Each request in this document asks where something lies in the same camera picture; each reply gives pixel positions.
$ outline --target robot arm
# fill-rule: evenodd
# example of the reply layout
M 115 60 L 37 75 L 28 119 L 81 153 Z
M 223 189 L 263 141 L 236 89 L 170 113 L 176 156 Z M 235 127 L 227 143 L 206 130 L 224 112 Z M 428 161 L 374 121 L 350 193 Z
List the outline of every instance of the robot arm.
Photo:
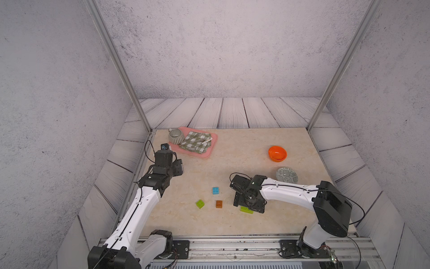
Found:
M 313 211 L 317 220 L 303 230 L 297 242 L 301 248 L 318 249 L 332 235 L 347 236 L 352 205 L 327 181 L 305 186 L 260 175 L 251 180 L 236 175 L 230 187 L 236 191 L 235 206 L 245 206 L 259 213 L 264 213 L 267 200 L 297 204 Z
M 88 254 L 89 269 L 141 269 L 158 255 L 172 252 L 172 233 L 163 230 L 153 231 L 148 240 L 137 248 L 136 245 L 151 211 L 170 185 L 170 179 L 184 172 L 182 160 L 173 161 L 173 155 L 176 153 L 170 150 L 155 153 L 155 163 L 139 180 L 136 196 L 123 220 L 103 247 L 93 247 Z

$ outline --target marble surface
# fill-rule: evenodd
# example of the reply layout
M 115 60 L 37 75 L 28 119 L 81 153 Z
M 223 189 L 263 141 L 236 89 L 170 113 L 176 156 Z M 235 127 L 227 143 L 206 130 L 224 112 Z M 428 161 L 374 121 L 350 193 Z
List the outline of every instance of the marble surface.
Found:
M 229 187 L 229 175 L 233 172 L 276 178 L 280 167 L 294 169 L 299 184 L 331 182 L 305 128 L 207 131 L 218 135 L 212 155 L 203 159 L 178 153 L 184 174 L 172 178 L 142 236 L 148 236 L 155 229 L 169 230 L 174 235 L 300 233 L 304 226 L 312 223 L 313 212 L 281 201 L 268 201 L 264 214 L 240 212 L 239 207 L 233 206 L 235 191 Z M 159 147 L 166 143 L 167 135 L 167 130 L 157 130 L 153 144 Z M 273 145 L 286 149 L 286 160 L 275 163 L 269 159 L 267 151 Z M 212 187 L 219 187 L 220 194 L 213 195 Z M 202 209 L 195 205 L 199 199 L 205 202 Z M 216 200 L 223 201 L 222 209 L 215 208 Z

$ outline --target ceramic bowl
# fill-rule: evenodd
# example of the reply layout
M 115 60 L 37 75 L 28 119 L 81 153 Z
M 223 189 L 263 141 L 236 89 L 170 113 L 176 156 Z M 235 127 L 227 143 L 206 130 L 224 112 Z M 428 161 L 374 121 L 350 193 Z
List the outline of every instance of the ceramic bowl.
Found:
M 287 158 L 287 151 L 282 147 L 273 146 L 269 149 L 269 157 L 272 161 L 279 163 Z
M 179 129 L 172 129 L 169 132 L 169 141 L 172 144 L 179 145 L 185 140 L 184 134 Z

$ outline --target wire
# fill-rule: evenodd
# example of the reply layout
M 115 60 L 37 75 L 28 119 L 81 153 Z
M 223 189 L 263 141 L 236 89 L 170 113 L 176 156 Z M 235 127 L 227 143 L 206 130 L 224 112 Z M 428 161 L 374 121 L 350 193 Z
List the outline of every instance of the wire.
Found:
M 253 210 L 253 211 L 260 213 L 266 205 L 267 205 L 267 200 L 264 200 L 264 205 L 260 208 L 260 210 Z
M 361 209 L 361 211 L 363 211 L 363 217 L 362 217 L 361 219 L 357 220 L 357 221 L 354 221 L 354 222 L 350 223 L 349 225 L 351 225 L 351 224 L 355 224 L 355 223 L 357 223 L 357 222 L 362 221 L 362 220 L 364 219 L 364 217 L 366 216 L 366 212 L 365 212 L 365 211 L 364 211 L 364 209 L 361 207 L 361 205 L 359 205 L 357 202 L 355 202 L 355 201 L 354 201 L 354 200 L 352 200 L 351 198 L 349 198 L 349 197 L 347 197 L 347 196 L 345 196 L 345 195 L 343 195 L 343 194 L 341 194 L 341 193 L 339 193 L 339 192 L 334 192 L 334 191 L 324 190 L 324 189 L 318 189 L 318 190 L 307 190 L 307 189 L 304 189 L 304 188 L 301 188 L 301 187 L 291 186 L 291 185 L 283 185 L 283 184 L 264 184 L 264 185 L 261 185 L 261 186 L 283 186 L 283 187 L 293 187 L 293 188 L 302 189 L 302 190 L 307 191 L 307 192 L 317 192 L 317 191 L 322 191 L 322 192 L 333 192 L 333 193 L 335 193 L 335 194 L 339 194 L 339 195 L 341 195 L 341 196 L 345 197 L 346 199 L 350 200 L 351 202 L 353 202 L 354 204 L 356 204 L 356 205 Z
M 153 167 L 154 167 L 154 165 L 153 165 L 153 164 L 151 164 L 151 165 L 148 167 L 148 171 L 146 171 L 146 173 L 147 173 L 147 174 L 149 174 L 149 171 L 150 171 Z
M 307 191 L 307 192 L 312 192 L 312 191 L 308 191 L 307 189 L 305 189 L 305 188 L 302 188 L 302 187 L 297 187 L 297 186 L 291 186 L 291 185 L 281 185 L 281 184 L 264 184 L 264 185 L 261 185 L 262 187 L 263 186 L 284 186 L 284 187 L 292 187 L 292 188 L 298 188 L 298 189 L 301 189 L 301 190 L 304 190 L 304 191 Z
M 139 202 L 142 200 L 142 194 L 143 194 L 143 190 L 142 188 L 140 189 L 140 199 Z M 139 206 L 139 203 L 137 203 L 136 208 L 134 209 L 133 213 L 131 214 L 129 220 L 127 221 L 127 224 L 124 226 L 124 229 L 122 230 L 122 232 L 120 233 L 120 235 L 118 236 L 118 239 L 112 244 L 112 246 L 106 251 L 106 253 L 98 260 L 98 262 L 94 265 L 94 267 L 92 269 L 95 269 L 97 267 L 97 265 L 101 262 L 101 260 L 103 260 L 103 258 L 109 253 L 109 251 L 114 247 L 114 245 L 118 242 L 118 240 L 121 238 L 121 236 L 123 235 L 124 231 L 127 228 L 127 225 L 130 223 L 130 220 L 132 219 L 134 213 L 136 212 L 137 208 Z
M 234 173 L 231 173 L 231 174 L 230 174 L 230 176 L 229 176 L 229 178 L 230 178 L 230 182 L 232 181 L 232 180 L 231 180 L 231 176 L 232 176 L 232 175 L 234 175 L 234 174 L 239 174 L 239 175 L 247 176 L 247 177 L 249 178 L 249 180 L 251 180 L 251 177 L 250 177 L 250 176 L 248 176 L 248 175 L 246 175 L 246 174 L 242 174 L 242 173 L 234 172 Z
M 110 248 L 108 248 L 108 250 L 106 251 L 106 253 L 97 261 L 97 263 L 94 265 L 94 267 L 92 268 L 92 269 L 94 269 L 94 268 L 96 268 L 97 267 L 97 265 L 101 262 L 101 260 L 103 260 L 103 258 L 109 253 L 109 251 L 114 247 L 114 245 L 118 242 L 118 240 L 119 239 L 117 239 L 113 244 L 112 244 L 112 246 L 110 247 Z
M 175 259 L 168 266 L 164 267 L 163 269 L 174 268 L 176 266 L 176 264 L 173 267 L 172 267 L 172 265 L 175 262 L 178 263 L 178 253 L 176 252 L 176 249 L 174 249 L 173 252 L 175 253 Z
M 355 269 L 357 269 L 359 266 L 360 266 L 360 262 L 361 262 L 361 251 L 360 251 L 360 248 L 358 247 L 358 244 L 357 244 L 357 242 L 355 242 L 355 240 L 354 239 L 352 239 L 351 237 L 349 237 L 349 236 L 347 236 L 349 239 L 351 239 L 353 242 L 354 242 L 354 244 L 357 246 L 357 249 L 358 249 L 358 253 L 360 254 L 360 260 L 358 261 L 358 264 L 357 264 L 357 266 L 355 267 Z
M 282 251 L 279 251 L 278 252 L 278 255 L 279 256 L 281 256 L 282 258 L 284 258 L 284 259 L 295 259 L 295 258 L 301 258 L 301 257 L 303 257 L 303 254 L 299 254 L 299 255 L 294 255 L 294 256 L 289 256 L 289 257 L 284 257 L 284 256 L 282 256 Z
M 317 191 L 322 191 L 322 192 L 333 192 L 333 193 L 335 193 L 335 194 L 339 194 L 339 195 L 341 195 L 341 196 L 345 197 L 346 199 L 350 200 L 350 201 L 351 201 L 351 202 L 353 202 L 354 204 L 356 204 L 356 205 L 361 209 L 361 211 L 363 211 L 363 217 L 362 217 L 361 219 L 359 219 L 358 221 L 354 221 L 354 222 L 350 223 L 349 225 L 351 225 L 351 224 L 355 224 L 355 223 L 357 223 L 357 222 L 362 221 L 362 220 L 364 219 L 364 217 L 366 216 L 366 212 L 365 212 L 365 211 L 364 211 L 364 209 L 361 207 L 361 205 L 359 205 L 357 202 L 355 202 L 355 201 L 354 201 L 354 200 L 352 200 L 351 198 L 349 198 L 349 197 L 347 197 L 347 196 L 345 196 L 345 195 L 343 195 L 343 194 L 341 194 L 341 193 L 334 192 L 334 191 L 330 191 L 330 190 L 324 190 L 324 189 L 320 189 L 320 190 L 312 190 L 312 191 L 309 191 L 309 192 L 317 192 Z
M 145 156 L 146 156 L 146 158 L 148 158 L 148 160 L 150 160 L 150 161 L 152 161 L 153 163 L 155 163 L 155 161 L 151 160 L 151 159 L 148 157 L 148 155 L 146 154 L 146 144 L 148 144 L 148 142 L 151 144 L 152 151 L 154 151 L 154 155 L 155 155 L 155 149 L 154 149 L 154 146 L 152 145 L 151 140 L 146 140 L 146 143 L 145 143 L 145 146 L 143 147 L 143 150 L 144 150 L 144 152 L 145 152 Z
M 326 247 L 326 248 L 328 248 L 328 249 L 332 249 L 331 247 L 329 247 L 329 246 L 327 246 L 327 245 L 321 245 L 321 247 L 320 247 L 319 249 L 321 249 L 321 248 L 323 248 L 323 247 Z

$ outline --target green lego brick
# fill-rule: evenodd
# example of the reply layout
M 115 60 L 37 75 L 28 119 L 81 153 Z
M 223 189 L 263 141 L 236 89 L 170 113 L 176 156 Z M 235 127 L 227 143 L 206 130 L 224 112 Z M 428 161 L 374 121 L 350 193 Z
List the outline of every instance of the green lego brick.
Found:
M 247 207 L 240 207 L 240 211 L 245 212 L 245 213 L 250 213 L 250 214 L 254 213 L 254 211 L 249 210 Z
M 198 207 L 198 208 L 202 208 L 203 206 L 205 205 L 205 203 L 202 201 L 202 200 L 198 200 L 197 201 L 197 203 L 196 203 L 196 206 Z

